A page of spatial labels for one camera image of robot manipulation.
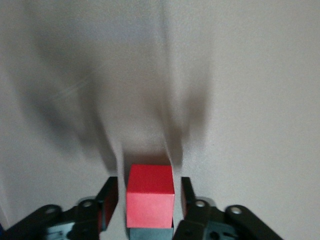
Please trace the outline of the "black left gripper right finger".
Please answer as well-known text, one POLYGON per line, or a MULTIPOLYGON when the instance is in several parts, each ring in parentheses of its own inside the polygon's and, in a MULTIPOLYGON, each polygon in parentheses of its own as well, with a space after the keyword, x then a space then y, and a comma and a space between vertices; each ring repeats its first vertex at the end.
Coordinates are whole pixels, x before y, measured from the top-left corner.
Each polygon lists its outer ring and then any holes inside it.
POLYGON ((173 240, 284 240, 245 206, 221 211, 199 199, 189 177, 181 178, 181 201, 184 217, 173 240))

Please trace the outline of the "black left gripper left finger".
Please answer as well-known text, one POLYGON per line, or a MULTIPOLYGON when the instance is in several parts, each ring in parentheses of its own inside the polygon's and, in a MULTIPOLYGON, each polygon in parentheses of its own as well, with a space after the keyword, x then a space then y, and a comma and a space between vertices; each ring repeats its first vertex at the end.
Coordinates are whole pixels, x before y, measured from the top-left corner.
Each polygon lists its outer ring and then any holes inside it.
POLYGON ((4 240, 100 240, 118 204, 118 178, 111 176, 95 198, 67 211, 44 205, 4 231, 4 240))

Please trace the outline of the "red cube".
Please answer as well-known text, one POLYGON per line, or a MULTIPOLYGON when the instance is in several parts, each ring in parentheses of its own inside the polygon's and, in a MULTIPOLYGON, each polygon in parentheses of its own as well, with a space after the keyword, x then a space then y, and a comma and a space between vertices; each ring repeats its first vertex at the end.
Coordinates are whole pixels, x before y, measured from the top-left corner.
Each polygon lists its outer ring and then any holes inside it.
POLYGON ((128 228, 169 229, 175 202, 170 165, 133 164, 126 188, 128 228))

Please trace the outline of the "brown table mat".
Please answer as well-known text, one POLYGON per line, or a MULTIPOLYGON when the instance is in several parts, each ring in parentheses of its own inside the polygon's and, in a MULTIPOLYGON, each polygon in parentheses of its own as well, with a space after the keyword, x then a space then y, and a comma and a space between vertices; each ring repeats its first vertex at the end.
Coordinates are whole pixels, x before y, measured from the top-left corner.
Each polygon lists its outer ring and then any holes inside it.
POLYGON ((0 0, 0 223, 132 163, 320 240, 320 0, 0 0))

